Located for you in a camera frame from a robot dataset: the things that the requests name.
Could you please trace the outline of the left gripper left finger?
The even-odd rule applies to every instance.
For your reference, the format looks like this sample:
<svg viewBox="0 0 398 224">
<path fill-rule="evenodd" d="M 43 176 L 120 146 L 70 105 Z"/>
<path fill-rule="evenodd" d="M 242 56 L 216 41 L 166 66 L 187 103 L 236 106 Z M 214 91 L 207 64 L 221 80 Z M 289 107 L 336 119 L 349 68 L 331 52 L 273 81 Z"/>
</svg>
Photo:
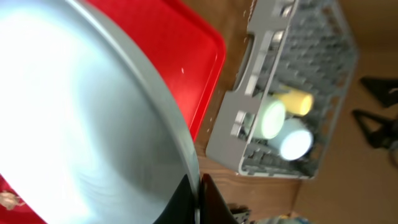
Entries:
<svg viewBox="0 0 398 224">
<path fill-rule="evenodd" d="M 154 224 L 194 224 L 195 199 L 189 179 L 185 175 Z"/>
</svg>

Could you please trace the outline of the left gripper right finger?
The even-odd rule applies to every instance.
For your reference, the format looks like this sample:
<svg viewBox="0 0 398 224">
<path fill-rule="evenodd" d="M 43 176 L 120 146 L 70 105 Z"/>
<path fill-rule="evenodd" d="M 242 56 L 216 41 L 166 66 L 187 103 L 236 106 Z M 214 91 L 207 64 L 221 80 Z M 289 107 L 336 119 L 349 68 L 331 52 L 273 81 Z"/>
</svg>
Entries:
<svg viewBox="0 0 398 224">
<path fill-rule="evenodd" d="M 209 174 L 200 185 L 200 224 L 238 224 Z"/>
</svg>

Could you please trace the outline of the light blue bowl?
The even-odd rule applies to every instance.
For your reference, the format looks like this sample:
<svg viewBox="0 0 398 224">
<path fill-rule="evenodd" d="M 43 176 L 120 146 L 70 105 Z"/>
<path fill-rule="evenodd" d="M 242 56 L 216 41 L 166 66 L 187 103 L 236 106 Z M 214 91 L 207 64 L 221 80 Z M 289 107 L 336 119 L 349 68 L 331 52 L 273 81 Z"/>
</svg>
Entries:
<svg viewBox="0 0 398 224">
<path fill-rule="evenodd" d="M 298 118 L 284 121 L 278 135 L 267 144 L 285 161 L 294 161 L 306 154 L 313 144 L 313 134 Z"/>
</svg>

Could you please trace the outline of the mint green bowl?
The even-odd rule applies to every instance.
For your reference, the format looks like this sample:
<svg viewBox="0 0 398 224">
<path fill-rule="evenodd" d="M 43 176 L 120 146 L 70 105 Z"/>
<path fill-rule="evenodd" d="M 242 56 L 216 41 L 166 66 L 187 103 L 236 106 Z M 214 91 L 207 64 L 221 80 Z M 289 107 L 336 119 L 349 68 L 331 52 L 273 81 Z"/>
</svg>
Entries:
<svg viewBox="0 0 398 224">
<path fill-rule="evenodd" d="M 264 105 L 257 114 L 254 138 L 272 139 L 278 135 L 285 121 L 286 108 L 282 101 L 266 96 Z"/>
</svg>

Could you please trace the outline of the light blue plate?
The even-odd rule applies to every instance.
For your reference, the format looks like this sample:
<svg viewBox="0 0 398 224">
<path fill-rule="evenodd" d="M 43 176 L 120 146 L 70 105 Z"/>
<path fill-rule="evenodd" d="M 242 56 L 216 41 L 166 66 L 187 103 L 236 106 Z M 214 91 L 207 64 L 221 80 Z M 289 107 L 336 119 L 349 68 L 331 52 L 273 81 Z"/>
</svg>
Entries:
<svg viewBox="0 0 398 224">
<path fill-rule="evenodd" d="M 193 140 L 137 44 L 85 1 L 1 2 L 1 175 L 47 223 L 154 223 Z"/>
</svg>

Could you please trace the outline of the yellow plastic cup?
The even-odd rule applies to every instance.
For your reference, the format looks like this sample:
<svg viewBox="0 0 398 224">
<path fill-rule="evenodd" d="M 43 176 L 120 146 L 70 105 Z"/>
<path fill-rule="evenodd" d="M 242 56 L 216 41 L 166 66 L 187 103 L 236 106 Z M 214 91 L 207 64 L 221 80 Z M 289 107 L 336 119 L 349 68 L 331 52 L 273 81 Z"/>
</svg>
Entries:
<svg viewBox="0 0 398 224">
<path fill-rule="evenodd" d="M 282 89 L 284 92 L 274 92 L 272 96 L 283 102 L 287 112 L 305 116 L 313 108 L 315 100 L 311 93 L 290 86 L 282 86 Z"/>
</svg>

